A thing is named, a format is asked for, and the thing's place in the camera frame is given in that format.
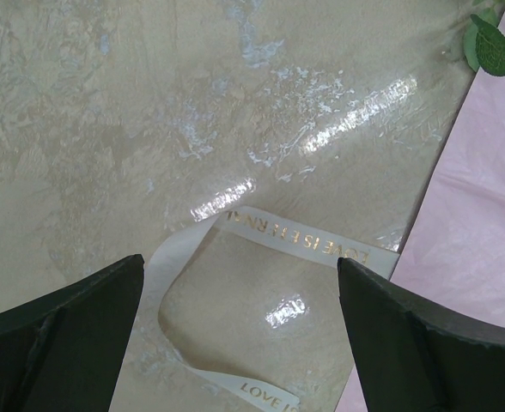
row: pink tissue paper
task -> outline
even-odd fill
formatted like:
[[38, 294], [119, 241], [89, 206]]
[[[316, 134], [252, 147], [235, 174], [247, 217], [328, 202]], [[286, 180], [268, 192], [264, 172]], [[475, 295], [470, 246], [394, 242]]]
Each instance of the pink tissue paper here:
[[[505, 77], [478, 72], [392, 282], [505, 327]], [[354, 369], [337, 412], [360, 411], [367, 407]]]

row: artificial leaf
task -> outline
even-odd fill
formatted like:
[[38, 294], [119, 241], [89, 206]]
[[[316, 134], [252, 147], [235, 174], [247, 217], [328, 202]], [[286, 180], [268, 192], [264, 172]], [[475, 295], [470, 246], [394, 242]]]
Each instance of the artificial leaf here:
[[[489, 24], [496, 26], [499, 22], [499, 17], [496, 15], [492, 7], [488, 7], [479, 12], [479, 16]], [[465, 53], [466, 62], [472, 70], [478, 71], [479, 62], [476, 55], [476, 37], [478, 36], [478, 26], [473, 21], [470, 22], [463, 37], [463, 51]]]
[[476, 55], [479, 65], [492, 76], [505, 76], [504, 34], [478, 15], [471, 15], [471, 18], [478, 27]]

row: glossy paper surface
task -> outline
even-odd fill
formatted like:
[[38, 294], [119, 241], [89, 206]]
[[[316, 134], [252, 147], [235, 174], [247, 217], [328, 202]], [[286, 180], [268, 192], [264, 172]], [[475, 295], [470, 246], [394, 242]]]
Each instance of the glossy paper surface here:
[[[254, 257], [257, 259], [265, 258], [265, 252], [270, 249], [289, 254], [295, 258], [324, 265], [332, 270], [338, 258], [349, 257], [354, 258], [358, 262], [362, 262], [372, 270], [377, 270], [377, 273], [380, 273], [380, 275], [384, 276], [386, 279], [392, 274], [399, 257], [399, 254], [396, 252], [361, 244], [354, 240], [338, 236], [335, 233], [328, 233], [313, 227], [307, 227], [298, 222], [271, 215], [263, 210], [246, 206], [231, 209], [225, 213], [212, 216], [191, 227], [178, 231], [166, 239], [155, 251], [145, 270], [143, 295], [133, 329], [133, 339], [131, 339], [127, 350], [129, 356], [141, 357], [145, 343], [155, 345], [158, 348], [168, 348], [168, 353], [170, 353], [171, 341], [167, 339], [167, 335], [163, 333], [162, 330], [164, 323], [163, 319], [165, 318], [166, 312], [161, 311], [158, 313], [159, 307], [164, 300], [165, 294], [172, 286], [173, 290], [178, 288], [182, 291], [182, 294], [186, 294], [186, 290], [189, 290], [189, 288], [186, 289], [186, 286], [181, 286], [182, 282], [175, 282], [175, 280], [184, 268], [190, 265], [190, 261], [194, 255], [205, 255], [209, 253], [209, 248], [204, 248], [202, 251], [199, 251], [198, 248], [205, 246], [205, 243], [209, 243], [205, 241], [205, 238], [212, 235], [212, 231], [215, 229], [222, 233], [232, 233], [240, 238], [254, 242], [248, 246], [255, 250]], [[254, 244], [264, 246], [264, 248], [262, 248], [263, 250], [253, 248]], [[200, 265], [199, 267], [203, 272], [212, 270], [215, 275], [220, 275], [218, 271], [222, 265], [216, 264], [215, 260], [213, 267], [208, 265]], [[249, 275], [256, 274], [254, 267], [248, 269]], [[237, 273], [238, 270], [231, 270], [230, 273], [228, 273], [225, 292], [229, 291], [231, 287], [235, 288], [236, 285], [239, 285], [240, 280], [232, 278], [231, 272]], [[202, 277], [208, 279], [209, 275], [202, 275]], [[235, 294], [243, 295], [243, 297], [241, 305], [232, 308], [234, 318], [235, 314], [243, 309], [250, 312], [256, 311], [262, 307], [261, 301], [253, 302], [254, 305], [251, 306], [246, 304], [248, 298], [246, 295], [254, 293], [256, 289], [258, 289], [254, 284], [249, 284], [248, 286], [249, 287], [246, 288], [246, 292], [248, 293], [240, 294], [238, 291], [238, 293]], [[198, 297], [195, 302], [198, 306], [207, 307], [215, 311], [221, 307], [227, 308], [227, 306], [232, 305], [235, 300], [234, 296], [220, 294], [217, 301], [209, 300], [209, 298], [205, 299], [202, 296]], [[187, 339], [180, 338], [183, 342], [178, 345], [178, 347], [188, 347], [190, 342], [194, 342], [194, 336], [197, 336], [196, 341], [200, 341], [201, 335], [196, 335], [195, 332], [201, 329], [204, 320], [202, 317], [197, 316], [195, 306], [190, 307], [190, 305], [184, 305], [176, 307], [179, 305], [179, 302], [171, 303], [173, 304], [168, 307], [170, 312], [173, 314], [177, 312], [180, 317], [182, 317], [182, 314], [185, 316], [186, 312], [189, 312], [188, 316], [191, 318], [186, 322], [178, 322], [173, 327], [173, 329], [185, 330], [187, 334]], [[264, 333], [266, 330], [269, 330], [270, 327], [276, 330], [289, 321], [299, 316], [302, 317], [306, 315], [308, 311], [309, 308], [306, 307], [303, 298], [295, 297], [295, 299], [290, 301], [284, 301], [283, 305], [279, 306], [274, 312], [266, 313], [265, 320], [267, 324], [264, 324], [264, 328], [260, 328], [260, 330]], [[334, 311], [332, 312], [332, 317], [327, 317], [326, 321], [340, 323], [339, 314], [334, 313]], [[227, 345], [228, 342], [234, 340], [232, 335], [236, 332], [241, 336], [245, 336], [247, 333], [254, 331], [253, 328], [249, 328], [247, 323], [242, 322], [240, 319], [246, 318], [246, 316], [247, 314], [245, 314], [245, 316], [238, 315], [233, 323], [229, 322], [228, 316], [221, 319], [225, 323], [228, 323], [228, 327], [217, 332], [217, 346], [224, 348], [225, 353], [222, 357], [219, 356], [219, 359], [212, 359], [211, 363], [214, 368], [219, 369], [220, 364], [224, 362], [224, 358], [227, 358], [229, 354], [233, 354], [239, 362], [247, 362], [249, 358], [254, 355], [259, 355], [251, 354], [244, 346], [232, 348]], [[190, 327], [190, 324], [194, 322], [197, 323], [196, 327]], [[170, 330], [170, 328], [165, 329], [169, 335], [173, 335], [173, 331]], [[290, 353], [294, 352], [293, 349], [295, 349], [296, 344], [303, 344], [304, 341], [306, 341], [306, 337], [304, 336], [302, 339], [288, 339], [288, 336], [281, 334], [279, 341], [278, 344], [265, 348], [265, 350], [260, 353], [260, 356], [269, 360], [280, 359], [283, 351]], [[345, 357], [350, 357], [350, 349], [345, 349], [347, 350], [344, 354], [347, 356], [341, 357], [333, 365], [338, 365], [342, 363]], [[209, 381], [210, 387], [222, 388], [229, 391], [264, 412], [273, 412], [274, 410], [292, 411], [293, 409], [300, 408], [300, 398], [289, 391], [281, 389], [281, 387], [287, 385], [287, 381], [284, 377], [288, 372], [286, 370], [277, 371], [276, 373], [275, 371], [272, 372], [269, 380], [273, 385], [270, 385], [261, 380], [251, 379], [250, 367], [243, 376], [240, 376], [242, 373], [238, 369], [228, 369], [228, 366], [224, 367], [228, 369], [225, 373], [220, 373], [216, 370], [197, 369], [193, 367], [193, 365], [190, 366], [190, 364], [196, 363], [192, 360], [192, 358], [195, 357], [194, 354], [189, 352], [188, 354], [186, 359], [182, 359], [181, 351], [175, 349], [173, 351], [174, 363], [179, 362], [177, 366], [184, 366], [188, 371], [206, 379]], [[317, 353], [316, 355], [312, 355], [308, 361], [312, 362], [316, 356], [319, 357], [320, 355], [324, 357], [323, 354]], [[263, 377], [265, 374], [262, 371], [262, 362], [259, 364], [260, 368], [258, 368], [257, 365], [256, 373], [259, 377]]]
[[[242, 204], [397, 250], [472, 78], [470, 11], [0, 1], [0, 311]], [[352, 366], [336, 271], [206, 241], [161, 305], [171, 341], [332, 410]], [[128, 356], [112, 409], [254, 410], [171, 353]]]
[[[505, 327], [505, 77], [472, 84], [392, 281]], [[367, 411], [356, 370], [337, 411]]]

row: marble pattern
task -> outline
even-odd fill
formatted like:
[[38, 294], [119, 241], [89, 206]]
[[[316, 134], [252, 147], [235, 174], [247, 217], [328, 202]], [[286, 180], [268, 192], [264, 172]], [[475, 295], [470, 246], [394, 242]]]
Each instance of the marble pattern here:
[[[0, 311], [148, 259], [235, 204], [397, 250], [472, 79], [469, 12], [458, 0], [0, 0]], [[351, 358], [331, 271], [209, 245], [161, 306], [164, 328], [182, 325], [173, 344], [285, 386], [304, 410], [333, 408]], [[221, 276], [223, 256], [257, 281]], [[213, 309], [221, 290], [228, 306]], [[307, 312], [272, 328], [266, 313], [298, 295]], [[239, 326], [202, 329], [221, 316]], [[113, 410], [253, 410], [175, 367], [168, 343], [133, 345]]]

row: wrinkled paper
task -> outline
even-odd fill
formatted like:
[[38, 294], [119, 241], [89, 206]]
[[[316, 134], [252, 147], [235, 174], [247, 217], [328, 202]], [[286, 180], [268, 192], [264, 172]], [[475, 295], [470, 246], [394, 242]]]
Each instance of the wrinkled paper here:
[[[478, 72], [392, 281], [505, 327], [505, 77]], [[366, 410], [354, 369], [337, 412]]]

